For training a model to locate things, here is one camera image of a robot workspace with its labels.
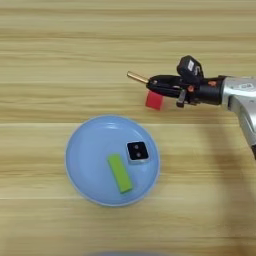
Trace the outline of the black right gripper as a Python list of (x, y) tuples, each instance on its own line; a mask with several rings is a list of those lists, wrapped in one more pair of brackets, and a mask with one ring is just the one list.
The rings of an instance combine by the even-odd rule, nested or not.
[(197, 105), (200, 103), (210, 105), (220, 105), (223, 94), (223, 76), (215, 78), (204, 78), (196, 85), (178, 86), (181, 81), (180, 76), (156, 75), (149, 79), (150, 83), (146, 87), (159, 95), (171, 98), (178, 98), (176, 106), (183, 108), (185, 104)]

